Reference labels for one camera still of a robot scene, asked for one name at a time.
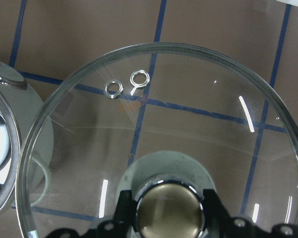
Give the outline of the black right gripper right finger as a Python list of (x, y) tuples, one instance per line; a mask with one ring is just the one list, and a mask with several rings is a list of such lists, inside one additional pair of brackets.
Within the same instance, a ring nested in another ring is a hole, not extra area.
[(222, 204), (217, 193), (213, 189), (203, 190), (203, 211), (205, 214), (205, 226), (211, 238), (239, 238), (239, 227), (234, 223), (236, 217), (232, 217)]

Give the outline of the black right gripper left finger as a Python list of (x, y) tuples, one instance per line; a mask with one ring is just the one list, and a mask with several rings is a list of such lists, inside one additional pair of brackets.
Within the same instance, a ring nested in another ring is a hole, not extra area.
[(134, 215), (131, 190), (120, 191), (116, 209), (111, 219), (97, 227), (98, 238), (126, 238)]

